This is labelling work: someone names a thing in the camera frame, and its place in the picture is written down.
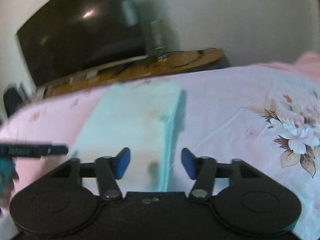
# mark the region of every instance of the wooden shelf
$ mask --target wooden shelf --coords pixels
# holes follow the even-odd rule
[[[196,50],[173,53],[167,57],[166,60],[158,60],[156,62],[153,62],[154,59],[148,58],[135,62],[128,69],[116,76],[114,73],[119,69],[119,66],[105,69],[101,74],[89,79],[56,86],[48,91],[44,98],[110,85],[115,82],[201,71],[214,65],[223,57],[224,52],[222,49],[207,49],[203,50],[202,54]]]

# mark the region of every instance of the screw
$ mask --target screw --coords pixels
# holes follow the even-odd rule
[[[116,198],[120,195],[119,191],[114,189],[109,189],[104,192],[104,196],[106,198]]]
[[[144,203],[144,204],[150,204],[150,203],[151,203],[151,199],[145,198],[145,199],[142,200],[142,203]]]
[[[204,189],[195,189],[191,192],[194,197],[203,198],[207,196],[207,192]]]

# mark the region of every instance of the light green towel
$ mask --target light green towel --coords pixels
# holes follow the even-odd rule
[[[126,191],[166,191],[169,181],[174,119],[181,90],[171,81],[116,84],[101,98],[82,128],[71,154],[93,162],[131,150],[131,162],[118,184]],[[95,181],[84,187],[97,194]]]

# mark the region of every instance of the television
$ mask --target television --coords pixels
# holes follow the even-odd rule
[[[95,66],[146,57],[132,0],[50,0],[17,37],[37,87]]]

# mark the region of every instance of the wall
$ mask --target wall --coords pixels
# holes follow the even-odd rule
[[[34,89],[15,33],[47,1],[0,0],[0,95],[20,81],[29,92]],[[232,65],[292,62],[320,48],[316,0],[137,0],[137,5],[142,22],[164,20],[169,50],[219,47]]]

